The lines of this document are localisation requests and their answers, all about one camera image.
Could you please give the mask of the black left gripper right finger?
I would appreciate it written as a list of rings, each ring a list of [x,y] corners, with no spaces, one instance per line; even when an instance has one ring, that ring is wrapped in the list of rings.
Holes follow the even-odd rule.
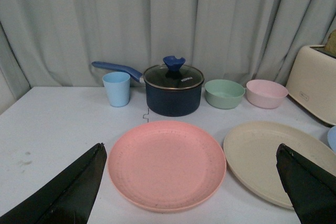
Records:
[[[335,223],[335,176],[285,144],[276,168],[301,223]]]

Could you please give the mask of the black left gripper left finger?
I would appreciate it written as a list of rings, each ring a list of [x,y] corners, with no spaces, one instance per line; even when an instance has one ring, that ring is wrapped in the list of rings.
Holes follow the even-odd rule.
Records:
[[[1,223],[87,223],[100,188],[107,152],[98,143],[56,177],[1,216]]]

